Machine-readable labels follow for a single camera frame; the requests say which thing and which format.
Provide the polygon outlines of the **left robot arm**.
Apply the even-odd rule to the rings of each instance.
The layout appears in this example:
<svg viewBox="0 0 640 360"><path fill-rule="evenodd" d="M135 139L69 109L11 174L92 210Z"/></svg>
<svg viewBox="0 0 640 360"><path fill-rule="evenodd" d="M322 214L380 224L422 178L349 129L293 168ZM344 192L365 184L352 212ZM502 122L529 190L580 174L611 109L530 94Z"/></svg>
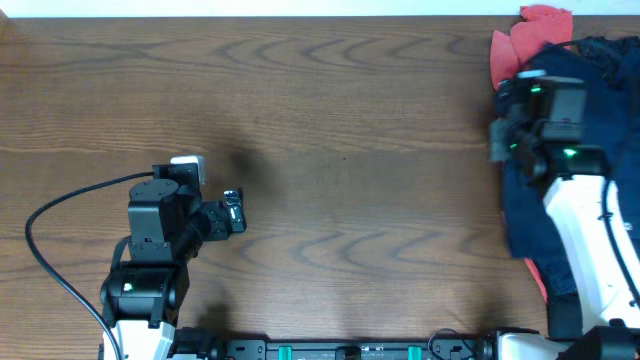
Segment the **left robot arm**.
<svg viewBox="0 0 640 360"><path fill-rule="evenodd" d="M195 181L143 181L130 190L131 234L116 247L101 289L106 359L223 359L224 343L207 330L180 329L190 286L188 263L202 245L247 228L243 192L205 202Z"/></svg>

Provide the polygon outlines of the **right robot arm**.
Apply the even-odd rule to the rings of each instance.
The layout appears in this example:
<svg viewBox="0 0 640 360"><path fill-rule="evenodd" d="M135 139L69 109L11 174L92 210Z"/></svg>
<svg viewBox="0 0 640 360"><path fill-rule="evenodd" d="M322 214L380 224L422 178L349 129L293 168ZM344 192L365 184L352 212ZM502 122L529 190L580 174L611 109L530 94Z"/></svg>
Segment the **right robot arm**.
<svg viewBox="0 0 640 360"><path fill-rule="evenodd" d="M605 151L582 142L587 85L543 70L502 84L512 98L490 130L490 158L515 160L542 195L564 247L581 307L582 334L554 341L524 330L496 333L489 359L636 359L639 258L625 229Z"/></svg>

